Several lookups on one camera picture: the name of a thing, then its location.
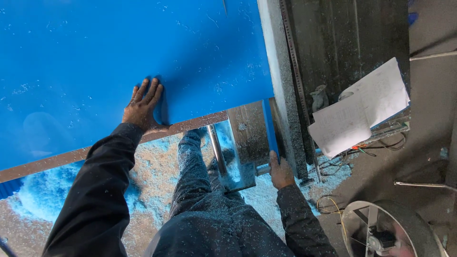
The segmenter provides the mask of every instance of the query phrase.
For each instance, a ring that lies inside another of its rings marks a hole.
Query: measuring tape
[[[302,77],[300,75],[300,70],[298,69],[297,61],[297,52],[295,51],[295,45],[293,43],[292,31],[289,24],[289,14],[287,12],[287,6],[285,0],[279,0],[281,6],[282,22],[284,23],[284,30],[286,31],[287,45],[289,46],[289,53],[292,59],[293,75],[295,77],[295,82],[297,84],[298,97],[300,98],[300,104],[302,106],[303,113],[305,115],[307,129],[310,126],[308,108],[306,107],[305,92],[303,89]],[[313,162],[316,168],[317,180],[318,183],[321,182],[319,162],[317,160],[316,147],[314,146],[314,141],[311,138],[311,149],[313,151]]]

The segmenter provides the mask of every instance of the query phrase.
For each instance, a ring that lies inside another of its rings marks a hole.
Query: person
[[[121,242],[130,217],[124,192],[134,153],[145,133],[166,131],[153,110],[163,86],[144,79],[133,89],[122,123],[96,142],[68,193],[43,250],[44,257],[123,257]],[[271,180],[286,243],[239,193],[224,195],[217,165],[209,171],[200,149],[202,131],[185,133],[178,146],[180,178],[170,219],[155,234],[144,256],[335,257],[335,250],[297,187],[286,160],[270,153]]]

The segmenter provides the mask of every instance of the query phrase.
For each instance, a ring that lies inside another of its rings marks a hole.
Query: paper
[[[309,134],[328,158],[371,136],[359,94],[315,112],[313,116],[315,123],[309,126]]]
[[[395,57],[348,87],[341,95],[352,93],[361,95],[370,128],[409,105],[409,96]]]
[[[397,60],[384,63],[340,94],[340,101],[313,113],[309,134],[333,158],[370,138],[375,127],[409,105]]]

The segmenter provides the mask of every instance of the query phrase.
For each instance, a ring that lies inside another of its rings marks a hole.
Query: metal pipe
[[[435,58],[435,57],[452,56],[452,55],[457,55],[457,50],[445,52],[445,53],[441,53],[441,54],[429,54],[429,55],[424,55],[424,56],[419,56],[419,57],[411,57],[409,59],[409,61],[422,60],[422,59]]]
[[[404,182],[398,182],[395,181],[394,185],[396,186],[411,186],[411,187],[439,187],[439,188],[445,188],[452,190],[454,192],[457,192],[457,188],[450,187],[448,185],[444,184],[427,184],[427,183],[404,183]]]
[[[227,167],[225,166],[225,160],[222,155],[221,144],[219,143],[216,127],[214,126],[214,124],[208,125],[206,127],[208,129],[211,145],[213,146],[214,156],[216,157],[216,161],[218,162],[219,174],[223,177],[227,175]]]

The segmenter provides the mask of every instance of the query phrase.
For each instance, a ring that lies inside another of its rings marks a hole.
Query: black jacket sleeve
[[[287,246],[297,257],[337,257],[328,237],[296,184],[278,190]]]
[[[130,221],[124,193],[142,135],[138,126],[122,123],[92,146],[51,230],[44,257],[127,256],[121,242]]]

